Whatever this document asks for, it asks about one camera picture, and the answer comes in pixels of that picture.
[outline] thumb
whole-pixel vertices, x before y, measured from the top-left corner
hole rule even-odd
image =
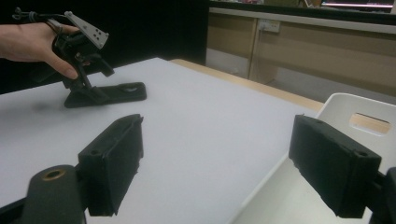
[[[76,69],[70,63],[62,60],[53,52],[51,52],[48,56],[49,57],[46,60],[46,63],[57,72],[71,79],[76,79],[78,77]]]

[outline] finger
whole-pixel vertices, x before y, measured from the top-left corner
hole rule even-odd
[[[62,28],[63,28],[62,32],[65,34],[71,34],[74,33],[75,31],[78,31],[78,28],[75,26],[63,25]]]
[[[70,63],[62,60],[53,52],[50,52],[48,56],[49,57],[45,62],[57,72],[71,79],[76,79],[78,77],[78,73]]]
[[[15,55],[8,55],[5,58],[10,60],[10,61],[12,61],[12,62],[21,62],[21,63],[36,63],[36,62],[39,62],[39,60],[37,60],[37,59],[30,59],[30,58],[15,56]]]

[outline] hand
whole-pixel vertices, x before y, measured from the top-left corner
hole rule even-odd
[[[63,33],[77,31],[77,27],[63,25]],[[43,22],[22,25],[0,25],[0,58],[15,62],[45,62],[60,74],[75,79],[74,67],[52,51],[56,34]]]

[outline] screw hole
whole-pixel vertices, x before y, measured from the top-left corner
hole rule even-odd
[[[65,170],[53,170],[53,171],[49,171],[48,173],[46,173],[43,176],[43,180],[45,181],[51,181],[51,180],[55,180],[58,179],[59,177],[63,176],[66,173]]]
[[[128,92],[131,92],[131,91],[136,91],[137,90],[137,88],[136,87],[134,87],[134,88],[128,88],[128,87],[125,87],[125,88],[122,88],[122,90],[123,91],[128,91]]]
[[[360,155],[360,156],[363,156],[363,157],[366,157],[366,156],[368,156],[368,154],[367,153],[365,153],[365,152],[357,152],[358,153],[358,155]]]
[[[91,155],[95,156],[95,155],[97,155],[97,154],[99,154],[99,151],[98,151],[98,150],[92,150],[92,151],[91,151]]]

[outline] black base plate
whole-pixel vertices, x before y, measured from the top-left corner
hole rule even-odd
[[[64,106],[67,108],[77,108],[93,105],[111,105],[133,101],[143,101],[147,98],[146,86],[143,82],[126,83],[118,86],[98,87],[109,100],[97,103],[89,96],[81,92],[70,92]]]

